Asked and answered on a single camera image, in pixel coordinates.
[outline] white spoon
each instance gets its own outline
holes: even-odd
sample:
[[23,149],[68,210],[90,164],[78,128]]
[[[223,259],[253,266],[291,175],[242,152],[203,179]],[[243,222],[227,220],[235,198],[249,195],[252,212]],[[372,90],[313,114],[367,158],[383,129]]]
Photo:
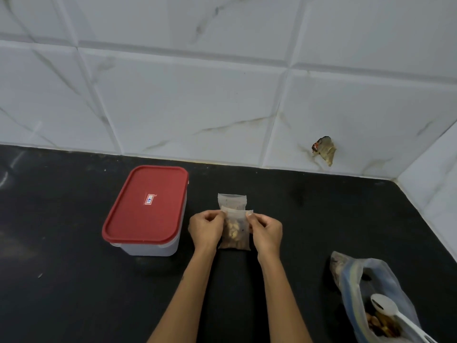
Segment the white spoon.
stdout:
[[389,299],[387,296],[381,294],[371,295],[371,300],[375,309],[388,317],[397,317],[400,318],[405,324],[412,328],[422,340],[426,343],[438,343],[428,334],[426,334],[421,328],[419,328],[415,323],[405,317],[398,311],[398,307],[394,301]]

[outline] red rectangular lid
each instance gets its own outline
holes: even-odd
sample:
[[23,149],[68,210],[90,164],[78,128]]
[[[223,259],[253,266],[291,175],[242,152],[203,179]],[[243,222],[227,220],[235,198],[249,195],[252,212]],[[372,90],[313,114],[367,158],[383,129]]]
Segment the red rectangular lid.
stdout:
[[106,218],[103,238],[111,243],[170,242],[179,231],[188,182],[182,167],[134,168]]

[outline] marble tile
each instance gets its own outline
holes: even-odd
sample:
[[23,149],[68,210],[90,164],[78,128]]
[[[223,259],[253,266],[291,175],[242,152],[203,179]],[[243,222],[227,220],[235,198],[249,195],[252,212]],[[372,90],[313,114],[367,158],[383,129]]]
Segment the marble tile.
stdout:
[[312,0],[296,63],[457,77],[457,0]]
[[81,41],[284,60],[300,0],[64,0]]
[[0,0],[0,39],[68,43],[51,0]]
[[258,165],[284,69],[80,52],[125,153]]
[[399,177],[400,187],[457,260],[457,123]]
[[114,152],[76,49],[0,41],[0,142]]
[[[395,178],[451,125],[457,87],[293,70],[264,165]],[[330,136],[333,166],[311,146]]]

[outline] small plastic bag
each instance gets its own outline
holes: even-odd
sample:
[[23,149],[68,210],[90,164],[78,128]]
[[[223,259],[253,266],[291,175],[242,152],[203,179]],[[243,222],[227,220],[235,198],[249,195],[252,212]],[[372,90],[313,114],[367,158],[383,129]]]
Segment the small plastic bag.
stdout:
[[369,328],[364,304],[372,294],[383,294],[393,300],[400,313],[420,327],[416,310],[400,287],[389,266],[378,259],[353,259],[333,252],[330,259],[333,280],[341,291],[346,314],[351,321],[358,343],[422,343],[422,339],[400,319],[400,337],[376,336]]
[[222,206],[221,210],[227,214],[222,231],[220,249],[235,248],[251,250],[249,248],[249,222],[246,218],[246,210],[236,210]]
[[222,206],[237,210],[245,210],[248,197],[243,195],[218,194],[219,208]]

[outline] label sticker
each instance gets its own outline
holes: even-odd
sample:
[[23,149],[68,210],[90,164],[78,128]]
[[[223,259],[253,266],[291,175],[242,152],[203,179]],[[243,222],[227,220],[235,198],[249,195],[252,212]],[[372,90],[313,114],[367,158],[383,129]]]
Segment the label sticker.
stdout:
[[146,198],[146,202],[144,204],[151,204],[152,200],[154,199],[154,194],[149,194],[148,197]]

